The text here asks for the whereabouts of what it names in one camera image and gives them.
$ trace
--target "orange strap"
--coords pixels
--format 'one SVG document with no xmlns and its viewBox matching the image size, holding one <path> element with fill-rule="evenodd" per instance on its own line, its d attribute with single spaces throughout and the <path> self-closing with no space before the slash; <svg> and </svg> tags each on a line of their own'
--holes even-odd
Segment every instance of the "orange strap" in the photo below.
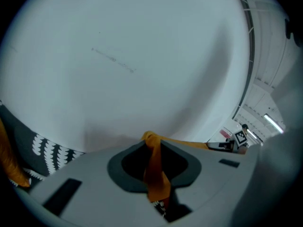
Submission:
<svg viewBox="0 0 303 227">
<path fill-rule="evenodd" d="M 152 152 L 143 177 L 143 181 L 147 184 L 148 199 L 150 202 L 164 201 L 166 205 L 170 196 L 170 182 L 162 170 L 161 140 L 171 140 L 179 144 L 202 149 L 208 149 L 208 147 L 205 143 L 173 140 L 157 135 L 152 131 L 145 132 L 141 139 L 145 140 L 148 149 Z"/>
<path fill-rule="evenodd" d="M 0 163 L 9 179 L 22 187 L 29 187 L 27 175 L 18 164 L 17 158 L 9 143 L 8 135 L 0 119 Z"/>
</svg>

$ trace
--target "white ceiling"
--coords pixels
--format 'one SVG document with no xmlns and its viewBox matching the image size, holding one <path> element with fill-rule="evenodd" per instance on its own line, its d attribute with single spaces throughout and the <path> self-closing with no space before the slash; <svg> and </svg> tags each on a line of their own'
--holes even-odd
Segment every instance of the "white ceiling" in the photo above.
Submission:
<svg viewBox="0 0 303 227">
<path fill-rule="evenodd" d="M 285 36 L 287 14 L 275 0 L 247 0 L 255 34 L 253 78 L 235 120 L 246 123 L 261 140 L 278 131 L 264 118 L 270 115 L 285 129 L 281 114 L 270 93 L 282 81 L 300 55 L 293 36 Z"/>
</svg>

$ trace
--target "light fixture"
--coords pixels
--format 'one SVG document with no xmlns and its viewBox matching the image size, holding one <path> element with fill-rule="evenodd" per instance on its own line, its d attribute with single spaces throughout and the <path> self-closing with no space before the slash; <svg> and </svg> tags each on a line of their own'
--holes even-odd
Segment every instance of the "light fixture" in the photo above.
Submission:
<svg viewBox="0 0 303 227">
<path fill-rule="evenodd" d="M 257 137 L 255 136 L 255 134 L 254 134 L 253 132 L 251 132 L 250 130 L 247 130 L 247 132 L 248 132 L 249 134 L 251 134 L 252 137 L 254 137 L 255 139 L 257 139 Z"/>
<path fill-rule="evenodd" d="M 281 134 L 284 132 L 283 129 L 266 113 L 264 118 L 268 120 Z"/>
</svg>

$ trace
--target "black slot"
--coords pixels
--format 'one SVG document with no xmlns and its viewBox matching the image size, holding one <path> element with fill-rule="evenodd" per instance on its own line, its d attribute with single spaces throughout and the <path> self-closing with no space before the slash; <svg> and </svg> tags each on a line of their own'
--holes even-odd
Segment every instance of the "black slot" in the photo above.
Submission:
<svg viewBox="0 0 303 227">
<path fill-rule="evenodd" d="M 51 213 L 59 216 L 81 183 L 75 179 L 68 179 L 43 206 Z"/>
<path fill-rule="evenodd" d="M 191 212 L 192 210 L 187 205 L 179 203 L 175 189 L 171 189 L 169 196 L 169 208 L 166 210 L 166 215 L 164 218 L 168 222 L 173 222 Z"/>
<path fill-rule="evenodd" d="M 146 145 L 129 153 L 122 159 L 122 167 L 130 176 L 143 181 L 144 171 L 152 153 Z"/>
<path fill-rule="evenodd" d="M 222 164 L 228 165 L 228 166 L 235 167 L 235 168 L 237 168 L 240 165 L 239 162 L 226 160 L 226 159 L 222 159 L 219 162 L 222 163 Z"/>
<path fill-rule="evenodd" d="M 161 144 L 161 162 L 162 169 L 171 181 L 174 177 L 180 175 L 188 167 L 188 162 L 184 157 Z"/>
</svg>

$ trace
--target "fluorescent light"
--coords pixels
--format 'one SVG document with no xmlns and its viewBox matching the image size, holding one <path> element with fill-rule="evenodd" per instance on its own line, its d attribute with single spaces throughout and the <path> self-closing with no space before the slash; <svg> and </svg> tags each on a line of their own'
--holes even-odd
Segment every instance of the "fluorescent light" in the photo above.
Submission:
<svg viewBox="0 0 303 227">
<path fill-rule="evenodd" d="M 281 134 L 284 132 L 283 129 L 268 115 L 265 114 L 264 118 L 268 120 Z"/>
<path fill-rule="evenodd" d="M 257 137 L 255 136 L 255 134 L 254 134 L 253 132 L 251 132 L 250 130 L 247 130 L 247 132 L 248 132 L 249 134 L 251 134 L 252 137 L 254 137 L 255 139 L 257 139 Z"/>
</svg>

